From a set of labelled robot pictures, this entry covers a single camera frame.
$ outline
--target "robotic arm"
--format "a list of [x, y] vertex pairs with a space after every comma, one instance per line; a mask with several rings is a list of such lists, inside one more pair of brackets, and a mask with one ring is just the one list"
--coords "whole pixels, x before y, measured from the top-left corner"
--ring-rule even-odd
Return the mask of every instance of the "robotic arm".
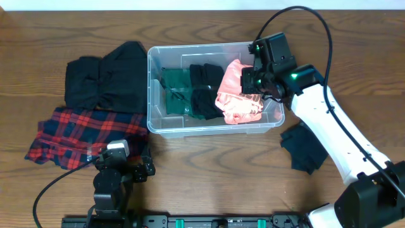
[[242, 71], [242, 92], [285, 103], [313, 131], [336, 164], [347, 189], [335, 204], [308, 214], [313, 228], [383, 227], [405, 215], [405, 200], [370, 161], [370, 157], [405, 189], [405, 162], [396, 165], [360, 133], [327, 87], [328, 100], [342, 125], [368, 154], [366, 158], [330, 113], [324, 78], [311, 65], [297, 67], [283, 33], [249, 46], [254, 66]]

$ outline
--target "red plaid shirt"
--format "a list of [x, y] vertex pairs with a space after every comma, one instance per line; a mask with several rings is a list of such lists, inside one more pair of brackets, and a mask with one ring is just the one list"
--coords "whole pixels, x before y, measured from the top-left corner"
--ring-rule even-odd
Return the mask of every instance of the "red plaid shirt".
[[50, 120], [38, 123], [37, 137], [25, 159], [38, 164], [51, 160], [73, 169], [119, 139], [128, 141], [134, 157], [142, 153], [148, 133], [143, 114], [56, 108]]

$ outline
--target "wooden table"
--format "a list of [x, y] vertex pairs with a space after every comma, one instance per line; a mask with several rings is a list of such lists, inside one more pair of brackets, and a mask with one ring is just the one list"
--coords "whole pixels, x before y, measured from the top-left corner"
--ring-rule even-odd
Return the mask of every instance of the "wooden table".
[[[0, 226], [34, 227], [32, 204], [65, 170], [23, 159], [37, 122], [63, 105], [66, 63], [104, 56], [125, 41], [157, 45], [251, 41], [274, 11], [0, 12]], [[405, 158], [405, 11], [321, 11], [333, 36], [330, 87], [363, 134], [392, 161]], [[298, 64], [324, 72], [320, 22], [293, 11], [265, 31], [286, 33]], [[267, 214], [334, 202], [345, 189], [327, 159], [313, 175], [292, 170], [280, 133], [186, 137], [151, 135], [156, 176], [138, 184], [137, 207], [180, 214]], [[44, 227], [94, 204], [87, 168], [62, 179], [39, 201]], [[391, 227], [404, 227], [405, 220]]]

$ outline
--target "pink clothing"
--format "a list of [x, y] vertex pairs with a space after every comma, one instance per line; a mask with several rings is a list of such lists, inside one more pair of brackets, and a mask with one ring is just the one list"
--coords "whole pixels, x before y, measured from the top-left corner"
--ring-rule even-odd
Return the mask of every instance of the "pink clothing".
[[223, 111], [227, 124], [239, 124], [261, 119], [263, 102], [260, 94], [242, 94], [242, 68], [252, 67], [233, 60], [223, 76], [215, 105]]

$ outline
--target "plastic storage container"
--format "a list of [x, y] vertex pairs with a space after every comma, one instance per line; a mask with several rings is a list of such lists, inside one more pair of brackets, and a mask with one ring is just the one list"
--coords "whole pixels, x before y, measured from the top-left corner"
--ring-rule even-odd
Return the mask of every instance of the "plastic storage container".
[[264, 102], [261, 120], [230, 125], [223, 118], [199, 120], [188, 115], [167, 115], [165, 90], [160, 85], [162, 68], [189, 68], [210, 63], [223, 68], [235, 59], [253, 65], [251, 42], [187, 46], [155, 46], [147, 53], [147, 128], [163, 137], [201, 136], [233, 133], [264, 133], [284, 122], [284, 108], [272, 100]]

